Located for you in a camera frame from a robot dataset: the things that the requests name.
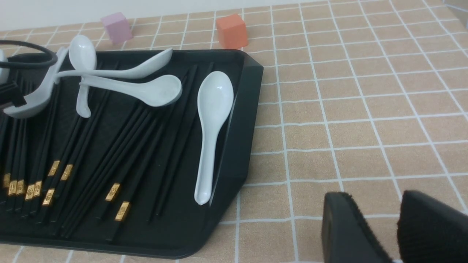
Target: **white object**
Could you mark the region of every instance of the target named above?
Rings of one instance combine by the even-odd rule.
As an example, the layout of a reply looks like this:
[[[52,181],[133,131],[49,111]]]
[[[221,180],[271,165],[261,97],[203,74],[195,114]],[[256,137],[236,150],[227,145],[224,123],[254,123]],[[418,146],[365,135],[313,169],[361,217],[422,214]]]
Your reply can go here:
[[[77,35],[70,43],[68,53],[70,62],[76,70],[95,70],[96,69],[96,50],[89,38],[83,35]],[[88,106],[89,86],[81,85],[76,98],[76,112],[83,118],[91,117],[91,110]]]
[[[1,62],[8,62],[7,57],[3,53],[3,50],[0,49],[0,61]],[[10,74],[9,68],[1,68],[0,67],[0,85],[5,84],[8,80],[8,75]]]
[[[147,83],[129,83],[96,76],[83,76],[80,85],[117,91],[135,97],[152,107],[160,107],[178,100],[182,83],[173,75],[164,75]]]
[[[169,63],[172,57],[172,48],[168,48],[157,55],[154,55],[140,65],[126,70],[70,70],[62,71],[57,74],[55,83],[59,82],[61,77],[92,75],[104,78],[121,79],[142,79],[161,69]]]
[[[67,53],[68,48],[61,47],[58,50],[57,62],[49,68],[41,85],[35,91],[24,97],[26,100],[25,105],[21,107],[10,106],[5,108],[3,112],[13,118],[29,118],[41,112],[51,100],[54,76],[62,66]]]
[[[210,200],[213,188],[218,134],[234,102],[234,90],[229,77],[221,71],[210,73],[200,86],[197,102],[202,125],[202,151],[194,197],[199,205],[204,205]]]

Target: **black plastic object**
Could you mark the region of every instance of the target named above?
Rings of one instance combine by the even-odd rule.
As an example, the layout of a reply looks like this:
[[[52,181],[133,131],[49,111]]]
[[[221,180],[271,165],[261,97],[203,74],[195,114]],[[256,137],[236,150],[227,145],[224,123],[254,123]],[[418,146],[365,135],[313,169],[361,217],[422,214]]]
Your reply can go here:
[[[325,195],[322,221],[324,263],[392,263],[352,197]]]
[[[116,63],[120,63],[119,69],[124,70],[139,65],[157,53],[159,51],[98,52],[97,59],[98,62],[103,62],[103,69],[113,69]],[[9,58],[9,61],[34,63],[42,61],[45,57],[44,54],[22,54]],[[61,70],[71,69],[72,66],[66,59]],[[208,204],[200,206],[193,197],[201,150],[201,126],[195,102],[200,84],[209,71],[223,71],[229,76],[234,87],[234,105],[230,117],[221,128],[218,136],[212,200]],[[27,70],[21,71],[21,73],[23,78],[38,86],[45,76],[46,69]],[[160,143],[156,147],[157,153],[150,160],[142,175],[141,182],[133,182],[132,174],[127,176],[124,180],[124,186],[120,189],[120,194],[110,204],[108,213],[101,220],[96,220],[95,215],[99,213],[98,209],[100,209],[98,201],[105,199],[118,173],[111,173],[108,180],[97,175],[101,176],[101,182],[104,183],[102,187],[94,185],[93,189],[101,189],[101,191],[95,200],[86,201],[91,205],[86,213],[80,214],[82,218],[70,222],[71,226],[75,222],[78,222],[78,225],[69,238],[67,238],[67,232],[55,233],[57,229],[63,230],[60,226],[64,217],[67,216],[66,209],[55,223],[46,219],[44,224],[35,224],[38,215],[20,219],[20,214],[6,213],[5,207],[0,206],[0,242],[173,259],[190,256],[205,244],[247,177],[263,67],[246,53],[236,50],[174,51],[172,59],[166,67],[147,78],[132,80],[132,82],[148,82],[162,74],[172,74],[180,79],[193,77],[191,80],[193,83],[191,85],[192,91],[183,115],[178,118],[171,117],[167,123]],[[61,79],[52,142],[49,151],[46,151],[49,153],[46,162],[47,171],[43,173],[48,172],[54,158],[57,158],[60,149],[66,143],[67,131],[72,126],[73,117],[76,115],[75,105],[79,82],[80,77]],[[97,95],[93,96],[89,104],[91,109],[96,109],[98,103],[96,98],[101,97],[103,91],[91,88],[91,90],[93,89],[96,90]],[[75,171],[73,186],[69,188],[68,194],[62,194],[56,200],[55,205],[51,207],[52,215],[54,208],[61,208],[58,202],[60,198],[77,200],[80,191],[86,188],[90,179],[89,175],[92,175],[99,167],[102,157],[111,148],[114,139],[125,126],[129,115],[133,114],[135,105],[140,105],[136,99],[111,92],[88,150],[83,155],[80,168]],[[150,110],[155,113],[162,110],[168,112],[170,107],[150,108]],[[174,113],[178,112],[177,107],[178,104],[174,108]],[[34,134],[34,137],[31,136],[28,140],[28,152],[32,155],[27,159],[27,172],[29,173],[32,170],[30,167],[37,160],[34,155],[42,152],[38,151],[38,147],[43,145],[46,120],[50,115],[49,108],[53,109],[53,107],[48,107],[47,110],[29,119],[28,132]],[[174,125],[172,124],[173,119],[181,123]],[[168,136],[174,134],[177,134],[174,143],[163,143],[168,142]],[[152,145],[148,143],[142,153],[145,153],[150,147]],[[158,158],[163,156],[163,153],[174,156],[175,160],[169,159],[168,161],[171,163],[164,164],[168,168],[159,170]],[[141,155],[137,161],[134,169],[130,171],[135,175],[142,167],[141,164],[144,166],[145,155]],[[117,171],[124,165],[123,161],[117,167]],[[44,178],[45,176],[37,175],[34,177]],[[152,197],[156,188],[161,188],[162,191],[161,198],[158,198],[155,203],[155,199]],[[114,217],[120,205],[124,198],[129,196],[131,196],[131,209],[125,221],[120,222],[118,232],[113,236],[112,241],[106,241],[106,237],[115,231]],[[156,214],[148,222],[148,212],[155,206],[158,212],[155,211]]]
[[[25,104],[26,100],[15,81],[0,85],[0,110],[11,105],[20,107]]]
[[[419,191],[403,193],[397,238],[405,263],[468,262],[468,217]]]
[[[46,49],[45,47],[42,47],[40,45],[36,45],[33,43],[28,43],[24,41],[18,41],[18,40],[0,40],[0,45],[16,45],[16,46],[23,46],[23,47],[29,47],[35,50],[39,50],[44,52],[45,56],[42,56],[42,59],[40,60],[35,60],[32,62],[28,61],[0,61],[0,68],[14,68],[14,69],[38,69],[38,68],[43,68],[43,67],[50,67],[51,65],[55,64],[57,62],[57,55],[50,51],[49,49]]]

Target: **block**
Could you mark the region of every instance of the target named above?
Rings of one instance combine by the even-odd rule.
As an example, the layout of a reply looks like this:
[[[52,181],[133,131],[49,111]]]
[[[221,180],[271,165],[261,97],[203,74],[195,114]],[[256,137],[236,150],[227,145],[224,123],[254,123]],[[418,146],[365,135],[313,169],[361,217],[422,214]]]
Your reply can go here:
[[[122,43],[133,38],[130,24],[122,12],[103,17],[101,22],[113,44]]]
[[[239,49],[249,44],[247,27],[238,14],[216,19],[216,30],[219,43],[225,49]]]

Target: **beige tiled surface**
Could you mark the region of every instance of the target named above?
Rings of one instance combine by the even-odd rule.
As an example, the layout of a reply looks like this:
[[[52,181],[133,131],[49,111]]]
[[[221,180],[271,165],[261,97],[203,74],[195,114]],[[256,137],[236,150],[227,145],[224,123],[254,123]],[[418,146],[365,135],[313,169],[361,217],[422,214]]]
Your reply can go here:
[[[354,195],[399,258],[401,194],[465,213],[468,33],[440,0],[330,0],[130,19],[112,45],[98,22],[0,32],[53,50],[76,34],[98,50],[219,48],[214,17],[240,14],[264,68],[246,185],[207,245],[177,262],[322,262],[323,195]],[[5,48],[8,56],[27,49]],[[175,262],[1,245],[2,262]]]

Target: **black cable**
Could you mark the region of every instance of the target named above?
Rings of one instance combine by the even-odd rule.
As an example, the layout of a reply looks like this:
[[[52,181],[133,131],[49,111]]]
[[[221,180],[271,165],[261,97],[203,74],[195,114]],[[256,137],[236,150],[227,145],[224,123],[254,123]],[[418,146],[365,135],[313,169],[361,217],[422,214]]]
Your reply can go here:
[[[23,41],[16,41],[16,40],[0,40],[0,45],[17,45],[17,46],[29,47],[35,50],[42,51],[49,57],[48,61],[37,62],[37,63],[0,61],[0,68],[38,69],[38,68],[43,68],[43,67],[50,67],[51,65],[57,62],[57,55],[54,52],[46,49],[45,47],[41,47],[40,45],[23,42]]]

